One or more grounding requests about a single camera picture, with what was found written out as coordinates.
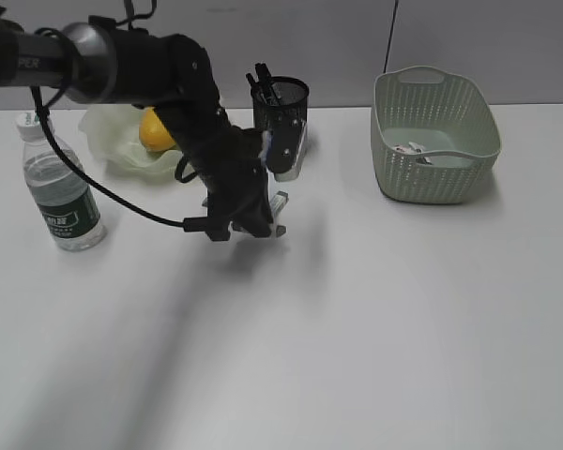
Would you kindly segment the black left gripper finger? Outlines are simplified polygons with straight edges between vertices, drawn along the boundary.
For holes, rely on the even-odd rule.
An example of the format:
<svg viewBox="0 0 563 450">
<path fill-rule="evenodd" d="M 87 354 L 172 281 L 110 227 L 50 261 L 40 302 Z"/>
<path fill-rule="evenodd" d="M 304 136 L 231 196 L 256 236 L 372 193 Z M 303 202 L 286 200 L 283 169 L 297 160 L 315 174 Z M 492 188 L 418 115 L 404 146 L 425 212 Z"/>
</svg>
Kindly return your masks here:
<svg viewBox="0 0 563 450">
<path fill-rule="evenodd" d="M 207 210 L 208 230 L 205 232 L 212 242 L 226 242 L 230 240 L 231 219 L 224 211 L 224 207 L 215 196 L 207 196 L 203 201 Z"/>
<path fill-rule="evenodd" d="M 234 230 L 248 233 L 256 238 L 272 235 L 273 217 L 267 197 L 258 196 L 234 217 Z"/>
</svg>

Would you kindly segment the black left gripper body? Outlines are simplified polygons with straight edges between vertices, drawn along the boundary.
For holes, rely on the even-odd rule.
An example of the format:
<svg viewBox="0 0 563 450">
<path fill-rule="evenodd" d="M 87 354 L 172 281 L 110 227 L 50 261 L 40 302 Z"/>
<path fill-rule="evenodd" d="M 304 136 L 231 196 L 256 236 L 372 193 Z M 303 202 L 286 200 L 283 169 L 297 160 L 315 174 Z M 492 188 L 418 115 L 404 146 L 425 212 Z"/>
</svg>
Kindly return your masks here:
<svg viewBox="0 0 563 450">
<path fill-rule="evenodd" d="M 177 164 L 177 181 L 186 184 L 200 178 L 206 196 L 215 196 L 231 219 L 258 196 L 273 197 L 268 191 L 269 177 L 278 182 L 295 180 L 301 170 L 307 122 L 275 126 L 272 130 L 231 127 L 205 145 L 199 154 L 183 156 Z M 183 220 L 187 233 L 208 230 L 204 217 Z"/>
</svg>

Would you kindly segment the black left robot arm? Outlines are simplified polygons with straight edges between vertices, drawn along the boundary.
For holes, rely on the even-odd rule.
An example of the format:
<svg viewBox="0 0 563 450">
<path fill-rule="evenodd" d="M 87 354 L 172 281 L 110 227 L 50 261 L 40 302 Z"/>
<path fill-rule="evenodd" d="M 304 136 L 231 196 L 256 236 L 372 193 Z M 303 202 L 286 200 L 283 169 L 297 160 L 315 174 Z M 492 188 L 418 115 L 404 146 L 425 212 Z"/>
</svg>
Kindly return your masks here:
<svg viewBox="0 0 563 450">
<path fill-rule="evenodd" d="M 41 91 L 80 104 L 129 104 L 151 108 L 180 148 L 175 179 L 205 185 L 206 214 L 177 227 L 214 242 L 234 232 L 280 237 L 284 192 L 268 182 L 297 178 L 304 156 L 308 86 L 272 75 L 257 64 L 248 76 L 253 109 L 266 118 L 252 128 L 234 126 L 221 106 L 207 51 L 184 35 L 152 36 L 127 7 L 118 21 L 92 16 L 57 30 L 25 32 L 0 6 L 0 87 L 26 87 L 46 124 L 51 103 Z"/>
</svg>

